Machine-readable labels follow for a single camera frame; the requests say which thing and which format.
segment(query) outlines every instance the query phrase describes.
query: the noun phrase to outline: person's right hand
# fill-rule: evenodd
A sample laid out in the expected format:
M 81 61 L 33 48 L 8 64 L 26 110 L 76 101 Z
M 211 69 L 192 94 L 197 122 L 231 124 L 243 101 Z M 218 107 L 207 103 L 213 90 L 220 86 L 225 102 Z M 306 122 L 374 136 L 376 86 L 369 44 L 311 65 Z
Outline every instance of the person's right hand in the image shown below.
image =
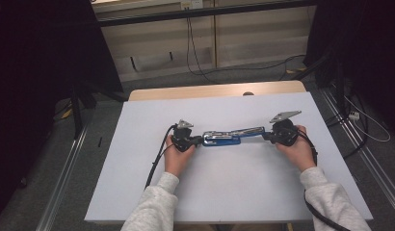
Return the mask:
M 171 135 L 167 136 L 166 143 L 168 149 L 164 153 L 165 171 L 179 178 L 180 173 L 182 173 L 188 165 L 189 159 L 194 155 L 196 148 L 192 145 L 184 152 L 177 150 L 171 141 Z
M 306 134 L 304 126 L 297 125 L 300 131 Z M 288 160 L 291 161 L 301 172 L 309 169 L 310 167 L 316 167 L 312 158 L 312 151 L 309 143 L 302 137 L 298 136 L 296 142 L 292 146 L 284 146 L 280 143 L 276 143 L 276 149 L 284 153 Z

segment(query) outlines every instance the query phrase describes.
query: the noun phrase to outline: metal frame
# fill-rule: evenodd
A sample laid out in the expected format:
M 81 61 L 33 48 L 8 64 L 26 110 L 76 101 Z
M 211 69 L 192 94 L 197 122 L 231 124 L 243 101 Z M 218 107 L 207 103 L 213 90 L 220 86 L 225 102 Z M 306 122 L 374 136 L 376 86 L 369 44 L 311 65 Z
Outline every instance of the metal frame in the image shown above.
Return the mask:
M 56 187 L 51 194 L 49 201 L 45 207 L 45 210 L 39 221 L 37 231 L 50 231 L 53 226 L 54 219 L 56 218 L 59 207 L 62 203 L 66 187 L 68 185 L 71 172 L 74 170 L 74 165 L 80 154 L 81 146 L 83 145 L 84 139 L 87 135 L 90 122 L 92 121 L 93 109 L 89 109 L 89 114 L 86 117 L 86 123 L 84 124 L 81 133 L 78 138 L 74 140 L 70 152 L 68 154 L 65 166 L 63 167 L 62 173 L 60 174 L 59 180 L 57 181 Z
M 127 24 L 152 22 L 152 21 L 174 20 L 174 19 L 188 18 L 188 17 L 190 18 L 190 17 L 202 17 L 202 16 L 222 15 L 222 14 L 231 14 L 231 13 L 249 13 L 249 12 L 288 9 L 288 8 L 309 7 L 309 6 L 317 5 L 317 3 L 318 0 L 286 0 L 286 1 L 238 5 L 238 6 L 230 6 L 230 7 L 204 8 L 204 9 L 170 12 L 170 13 L 154 13 L 154 14 L 139 15 L 139 16 L 102 18 L 102 19 L 98 19 L 98 22 L 95 24 L 100 27 L 109 27 L 109 26 L 119 26 L 119 25 L 127 25 Z
M 332 112 L 335 115 L 338 115 L 338 120 L 342 120 L 342 115 L 339 114 L 339 111 L 336 108 L 335 97 L 332 95 L 332 93 L 321 90 L 321 94 L 324 96 Z M 357 147 L 358 144 L 363 141 L 362 136 L 358 133 L 354 125 L 349 122 L 349 120 L 341 122 L 341 125 L 353 146 Z M 361 148 L 359 150 L 359 155 L 365 165 L 368 167 L 371 174 L 374 176 L 379 186 L 381 187 L 383 193 L 386 195 L 387 200 L 390 202 L 395 210 L 395 184 L 389 178 L 386 172 L 384 172 L 383 168 L 381 167 L 375 156 L 372 154 L 369 147 L 365 145 L 363 148 Z

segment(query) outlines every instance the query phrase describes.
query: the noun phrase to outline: wire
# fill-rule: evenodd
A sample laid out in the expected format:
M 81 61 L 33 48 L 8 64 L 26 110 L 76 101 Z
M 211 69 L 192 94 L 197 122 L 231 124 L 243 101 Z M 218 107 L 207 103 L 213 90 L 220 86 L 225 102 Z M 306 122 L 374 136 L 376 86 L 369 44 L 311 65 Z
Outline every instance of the wire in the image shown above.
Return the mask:
M 355 125 L 355 127 L 356 127 L 360 132 L 362 132 L 363 134 L 365 134 L 366 136 L 368 136 L 369 138 L 371 138 L 371 139 L 374 140 L 374 141 L 381 141 L 381 142 L 390 141 L 390 134 L 387 132 L 387 130 L 386 130 L 383 126 L 381 126 L 376 120 L 374 120 L 372 117 L 370 117 L 369 115 L 367 115 L 366 113 L 364 113 L 361 109 L 359 109 L 359 108 L 358 108 L 351 100 L 349 100 L 347 97 L 345 97 L 345 99 L 346 99 L 352 106 L 354 106 L 354 108 L 357 109 L 360 113 L 362 113 L 364 116 L 370 118 L 372 121 L 374 121 L 376 124 L 378 124 L 378 125 L 383 129 L 383 131 L 387 134 L 387 139 L 386 139 L 386 140 L 380 140 L 380 139 L 377 139 L 377 138 L 372 137 L 372 136 L 369 135 L 367 132 L 365 132 L 365 131 L 363 131 L 362 129 L 360 129 L 359 126 L 356 125 L 355 120 L 354 120 L 354 125 Z
M 197 56 L 197 51 L 196 51 L 196 47 L 195 47 L 195 41 L 194 41 L 194 34 L 193 34 L 193 29 L 192 29 L 191 18 L 188 17 L 186 19 L 187 19 L 187 22 L 188 22 L 188 50 L 187 50 L 187 55 L 186 55 L 186 63 L 188 65 L 188 69 L 189 69 L 189 71 L 192 74 L 194 74 L 194 75 L 202 75 L 207 81 L 209 81 L 211 83 L 214 83 L 214 84 L 219 84 L 219 83 L 216 82 L 216 81 L 210 80 L 206 75 L 214 73 L 214 72 L 229 71 L 229 70 L 262 70 L 262 69 L 268 69 L 268 68 L 276 67 L 276 66 L 279 66 L 279 65 L 282 65 L 282 64 L 286 64 L 288 61 L 291 61 L 291 60 L 293 60 L 295 58 L 304 57 L 305 56 L 305 55 L 291 56 L 291 57 L 288 57 L 287 59 L 285 59 L 284 62 L 281 62 L 281 63 L 278 63 L 278 64 L 273 64 L 273 65 L 270 65 L 270 66 L 250 67 L 250 68 L 248 68 L 248 67 L 234 67 L 234 68 L 226 68 L 226 69 L 214 69 L 214 70 L 209 70 L 207 72 L 203 72 L 201 70 L 200 64 L 198 62 L 198 56 Z M 190 45 L 189 44 L 190 44 L 190 40 L 192 41 L 192 45 L 193 45 L 193 48 L 194 48 L 195 59 L 197 61 L 197 67 L 199 69 L 198 73 L 194 72 L 191 69 L 190 64 L 189 64 L 189 51 L 190 51 Z M 287 71 L 287 66 L 285 66 L 284 74 L 279 78 L 279 80 L 281 80 L 285 76 L 285 72 L 286 71 Z
M 360 100 L 360 97 L 359 97 L 357 94 L 356 94 L 356 98 L 357 98 L 357 101 L 359 102 L 359 104 L 360 104 L 360 106 L 361 106 L 361 108 L 362 108 L 362 111 L 365 112 L 365 107 L 363 107 L 362 101 Z M 368 133 L 368 131 L 369 131 L 368 119 L 367 119 L 366 116 L 365 116 L 364 118 L 365 118 L 364 121 L 361 120 L 361 121 L 362 121 L 362 126 L 363 126 L 363 129 L 365 130 L 365 133 Z M 344 160 L 347 160 L 348 158 L 350 158 L 350 157 L 352 157 L 353 155 L 355 155 L 360 149 L 362 149 L 362 147 L 363 147 L 367 142 L 368 142 L 368 136 L 366 136 L 366 135 L 364 134 L 364 135 L 363 135 L 363 138 L 362 138 L 362 142 L 359 143 L 359 145 L 356 147 L 356 149 L 354 149 L 354 151 L 352 151 L 351 153 L 349 153 L 349 154 L 343 156 L 343 159 L 344 159 Z
M 165 140 L 167 139 L 168 134 L 170 133 L 170 131 L 172 129 L 174 129 L 176 127 L 176 124 L 172 125 L 170 128 L 168 128 L 167 133 L 165 134 L 164 140 L 162 141 L 161 147 L 159 148 L 159 152 L 158 155 L 155 158 L 155 161 L 152 163 L 152 168 L 150 169 L 149 175 L 147 176 L 147 180 L 146 180 L 146 184 L 145 184 L 145 188 L 148 187 L 150 185 L 150 181 L 152 180 L 152 176 L 153 173 L 155 172 L 155 168 L 158 166 L 159 160 L 161 160 L 162 155 L 165 153 L 165 151 L 171 147 L 171 145 L 169 145 L 167 148 L 165 148 L 164 151 L 162 151 L 162 149 L 164 148 L 164 144 L 165 144 Z
M 306 8 L 306 15 L 308 16 L 309 27 L 311 27 L 311 26 L 312 26 L 312 23 L 311 23 L 311 17 L 309 16 L 309 8 L 310 8 L 310 6 L 308 6 L 308 7 Z
M 300 137 L 304 138 L 308 142 L 309 146 L 311 147 L 312 159 L 314 160 L 314 164 L 317 165 L 318 164 L 318 152 L 317 152 L 317 149 L 315 149 L 314 143 L 312 143 L 312 141 L 309 139 L 308 135 L 305 132 L 298 130 L 297 134 Z
M 347 113 L 347 109 L 348 109 L 348 111 L 350 111 L 350 110 L 351 110 L 351 105 L 348 105 L 348 107 L 345 108 L 345 112 L 343 112 L 344 115 L 342 115 L 342 112 L 338 112 L 338 113 L 336 113 L 335 115 L 333 115 L 333 116 L 327 118 L 327 119 L 325 120 L 325 123 L 327 124 L 327 127 L 330 128 L 330 127 L 332 127 L 332 126 L 334 126 L 334 125 L 336 125 L 336 124 L 339 124 L 339 123 L 345 121 L 345 120 L 349 117 L 349 113 Z M 337 121 L 335 121 L 335 122 L 329 124 L 329 123 L 332 122 L 334 119 L 338 118 L 338 116 L 341 116 L 341 118 L 340 118 L 339 120 L 337 120 Z
M 292 56 L 292 57 L 288 57 L 287 59 L 285 59 L 285 61 L 284 61 L 284 73 L 282 73 L 281 77 L 279 77 L 278 80 L 281 81 L 282 78 L 284 78 L 285 74 L 287 73 L 287 62 L 289 62 L 291 60 L 294 60 L 295 58 L 303 57 L 303 56 L 305 56 L 305 55 Z
M 331 219 L 324 217 L 324 215 L 322 215 L 318 210 L 316 210 L 308 201 L 306 201 L 305 191 L 303 192 L 303 200 L 305 201 L 305 205 L 308 208 L 308 210 L 311 212 L 311 214 L 315 216 L 315 218 L 326 224 L 327 226 L 333 228 L 334 230 L 350 231 L 349 229 L 336 223 L 335 221 L 332 221 Z
M 187 54 L 186 54 L 186 63 L 188 64 L 189 70 L 191 71 L 191 73 L 195 74 L 194 71 L 192 71 L 192 69 L 191 69 L 190 66 L 189 66 L 189 43 L 190 43 L 189 41 L 190 41 L 190 39 L 192 39 L 192 45 L 194 46 L 194 53 L 195 53 L 195 59 L 196 59 L 196 61 L 197 61 L 197 67 L 198 67 L 198 69 L 199 69 L 199 71 L 200 71 L 200 73 L 201 73 L 201 74 L 199 74 L 199 75 L 203 75 L 203 77 L 204 77 L 207 81 L 209 81 L 210 83 L 219 84 L 218 82 L 213 81 L 213 80 L 207 78 L 207 76 L 205 75 L 205 73 L 201 70 L 200 64 L 199 64 L 199 62 L 198 62 L 197 50 L 196 50 L 196 48 L 195 48 L 195 41 L 194 41 L 194 34 L 193 34 L 193 30 L 192 30 L 191 18 L 187 17 L 186 20 L 187 20 L 187 22 L 188 22 L 188 51 L 187 51 Z

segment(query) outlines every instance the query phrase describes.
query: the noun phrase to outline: wall outlet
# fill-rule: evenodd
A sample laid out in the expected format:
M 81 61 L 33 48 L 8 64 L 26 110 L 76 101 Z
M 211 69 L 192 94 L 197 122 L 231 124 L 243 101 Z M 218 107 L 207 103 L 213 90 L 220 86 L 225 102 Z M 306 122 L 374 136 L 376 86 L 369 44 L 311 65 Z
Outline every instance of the wall outlet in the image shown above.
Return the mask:
M 349 118 L 353 119 L 353 120 L 359 120 L 359 113 L 351 111 L 350 115 L 349 115 Z
M 203 0 L 192 0 L 192 9 L 202 9 L 203 8 Z
M 180 2 L 180 10 L 191 10 L 192 9 L 192 2 L 191 1 L 182 1 Z

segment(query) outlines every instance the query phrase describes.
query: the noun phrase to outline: white board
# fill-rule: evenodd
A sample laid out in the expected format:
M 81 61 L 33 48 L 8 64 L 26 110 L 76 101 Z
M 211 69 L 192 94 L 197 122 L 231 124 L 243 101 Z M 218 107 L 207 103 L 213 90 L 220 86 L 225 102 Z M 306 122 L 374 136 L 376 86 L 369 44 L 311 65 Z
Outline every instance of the white board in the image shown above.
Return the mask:
M 331 182 L 346 189 L 366 219 L 372 215 L 309 92 L 124 103 L 116 133 L 85 217 L 91 222 L 124 222 L 144 191 L 146 178 L 167 129 L 180 118 L 205 131 L 264 126 L 277 113 L 303 111 L 291 120 L 304 125 Z M 164 171 L 164 158 L 151 185 Z M 303 202 L 300 172 L 262 138 L 240 145 L 197 149 L 175 191 L 178 222 L 285 222 L 311 219 Z

